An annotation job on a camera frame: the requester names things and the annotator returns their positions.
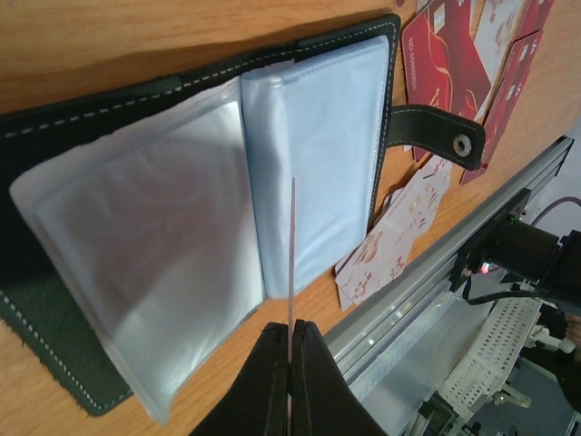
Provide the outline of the black leather card holder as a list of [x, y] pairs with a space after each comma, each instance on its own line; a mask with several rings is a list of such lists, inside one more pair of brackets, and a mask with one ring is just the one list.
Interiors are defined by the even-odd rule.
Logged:
[[385, 152], [484, 128], [392, 103], [396, 15], [1, 118], [1, 316], [93, 416], [172, 401], [259, 307], [360, 244]]

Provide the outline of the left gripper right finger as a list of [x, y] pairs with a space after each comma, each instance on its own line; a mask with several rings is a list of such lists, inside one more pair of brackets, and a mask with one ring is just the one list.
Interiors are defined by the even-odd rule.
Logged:
[[351, 392], [317, 325], [304, 320], [292, 336], [292, 433], [385, 433]]

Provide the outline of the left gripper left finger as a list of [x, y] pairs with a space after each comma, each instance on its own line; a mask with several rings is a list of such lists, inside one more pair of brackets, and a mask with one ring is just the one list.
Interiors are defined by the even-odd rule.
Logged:
[[270, 322], [223, 398], [193, 435], [285, 435], [288, 326]]

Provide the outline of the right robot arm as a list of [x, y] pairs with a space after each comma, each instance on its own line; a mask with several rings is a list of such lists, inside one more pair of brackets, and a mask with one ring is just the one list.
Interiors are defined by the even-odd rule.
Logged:
[[511, 291], [537, 297], [561, 312], [580, 314], [580, 232], [558, 237], [510, 216], [471, 251], [470, 268], [493, 263], [532, 285]]

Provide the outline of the red card magnetic stripe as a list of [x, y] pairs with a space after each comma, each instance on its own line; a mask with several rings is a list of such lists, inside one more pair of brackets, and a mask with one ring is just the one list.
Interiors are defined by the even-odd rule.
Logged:
[[291, 435], [292, 421], [292, 336], [294, 328], [294, 277], [295, 277], [295, 229], [296, 229], [296, 179], [291, 178], [291, 205], [290, 205], [290, 244], [289, 244], [289, 283], [288, 283], [288, 330], [287, 330], [287, 413], [286, 435]]

